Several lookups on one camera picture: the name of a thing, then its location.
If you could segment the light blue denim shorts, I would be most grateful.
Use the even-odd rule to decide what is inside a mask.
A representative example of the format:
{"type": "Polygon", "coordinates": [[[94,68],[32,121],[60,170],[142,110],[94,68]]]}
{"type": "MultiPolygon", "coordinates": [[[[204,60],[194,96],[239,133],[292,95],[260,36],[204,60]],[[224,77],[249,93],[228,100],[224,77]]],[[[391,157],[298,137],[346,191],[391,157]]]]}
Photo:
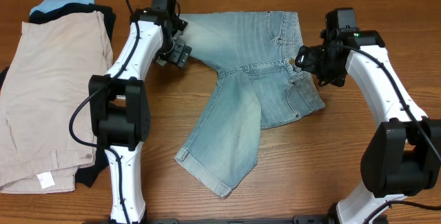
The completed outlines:
{"type": "Polygon", "coordinates": [[[296,12],[184,14],[184,42],[218,79],[176,162],[227,198],[258,162],[262,130],[324,108],[312,76],[295,66],[296,12]]]}

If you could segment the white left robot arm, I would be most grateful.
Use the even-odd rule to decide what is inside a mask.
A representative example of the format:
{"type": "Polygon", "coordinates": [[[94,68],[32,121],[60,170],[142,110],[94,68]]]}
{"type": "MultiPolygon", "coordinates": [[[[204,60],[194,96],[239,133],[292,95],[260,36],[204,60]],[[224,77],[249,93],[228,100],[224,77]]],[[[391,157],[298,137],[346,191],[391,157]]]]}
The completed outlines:
{"type": "Polygon", "coordinates": [[[113,66],[89,81],[90,114],[96,144],[111,174],[110,223],[144,223],[141,150],[151,127],[145,77],[153,62],[183,68],[191,47],[179,39],[187,22],[176,0],[153,0],[131,12],[130,34],[113,66]]]}

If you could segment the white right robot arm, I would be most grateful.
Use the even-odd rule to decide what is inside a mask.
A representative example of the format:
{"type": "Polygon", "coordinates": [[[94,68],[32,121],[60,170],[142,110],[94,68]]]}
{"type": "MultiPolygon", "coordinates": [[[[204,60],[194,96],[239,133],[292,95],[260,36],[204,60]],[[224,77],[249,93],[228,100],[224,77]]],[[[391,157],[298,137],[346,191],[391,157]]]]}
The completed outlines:
{"type": "Polygon", "coordinates": [[[302,215],[294,223],[387,223],[384,211],[433,188],[440,171],[440,121],[413,101],[395,73],[385,43],[375,30],[362,31],[352,8],[325,16],[321,45],[302,46],[297,67],[317,76],[319,86],[342,87],[350,76],[362,92],[377,130],[360,162],[361,183],[325,215],[302,215]]]}

